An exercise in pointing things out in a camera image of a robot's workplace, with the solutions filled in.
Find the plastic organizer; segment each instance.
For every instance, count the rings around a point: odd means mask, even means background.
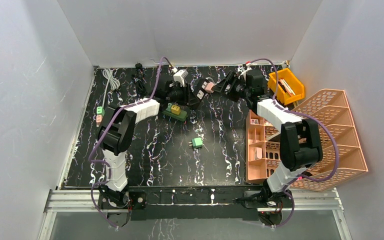
[[[324,191],[335,187],[368,171],[357,135],[353,116],[343,90],[322,89],[297,106],[294,111],[311,115],[321,121],[332,133],[339,149],[339,167],[335,175],[324,182],[313,182],[305,178],[297,180],[292,187],[313,191]],[[322,161],[308,169],[313,178],[321,179],[333,169],[335,153],[328,135],[319,127]],[[264,118],[252,111],[246,119],[246,181],[262,183],[280,163],[278,142],[266,139],[278,131]],[[256,150],[261,148],[261,158],[256,159]]]
[[[268,79],[268,88],[273,92],[276,91],[276,73],[271,72]],[[292,73],[289,68],[285,68],[277,71],[277,76],[280,79],[284,79],[285,82],[290,86],[290,88],[294,91],[295,96],[290,96],[287,92],[285,92],[280,86],[277,89],[276,98],[285,106],[296,102],[298,100],[304,99],[306,97],[306,91],[304,85],[298,80],[298,78]]]

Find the coiled white cable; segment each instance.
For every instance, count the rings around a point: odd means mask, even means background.
[[[120,87],[120,81],[114,77],[113,72],[114,69],[102,69],[102,75],[108,80],[106,82],[105,91],[103,92],[102,108],[104,108],[105,105],[105,97],[107,96],[108,85],[111,85],[111,91],[115,91]]]

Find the marble tabletop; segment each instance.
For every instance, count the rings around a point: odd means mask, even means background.
[[[273,68],[255,66],[268,77]],[[211,77],[221,81],[237,66],[196,66],[186,69],[186,81]],[[134,68],[113,70],[120,81],[120,88],[110,91],[107,103],[125,105],[134,102],[138,95],[131,79]],[[144,81],[148,89],[155,83],[157,68],[144,69]],[[162,75],[170,75],[167,67]],[[78,139],[63,188],[90,188],[102,181],[106,172],[101,164],[91,164],[88,156],[96,144],[96,109],[102,105],[107,80],[98,68],[85,109]],[[126,174],[129,186],[230,186],[245,183],[245,121],[249,109],[243,101],[233,102],[219,94],[205,97],[197,110],[189,110],[185,122],[160,113],[139,122],[134,130],[133,141],[126,154]],[[202,138],[203,147],[192,149],[189,142]],[[103,159],[101,150],[94,159]]]

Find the white backdrop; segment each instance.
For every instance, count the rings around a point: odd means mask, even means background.
[[[321,0],[58,0],[93,65],[290,60]]]
[[[0,240],[38,237],[92,76],[56,0],[0,0]]]
[[[308,96],[346,91],[369,173],[339,196],[352,239],[384,239],[384,1],[324,0],[291,68]]]

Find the yellow cube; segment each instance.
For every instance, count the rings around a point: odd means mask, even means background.
[[[180,114],[180,107],[178,105],[171,105],[171,113],[179,115]]]

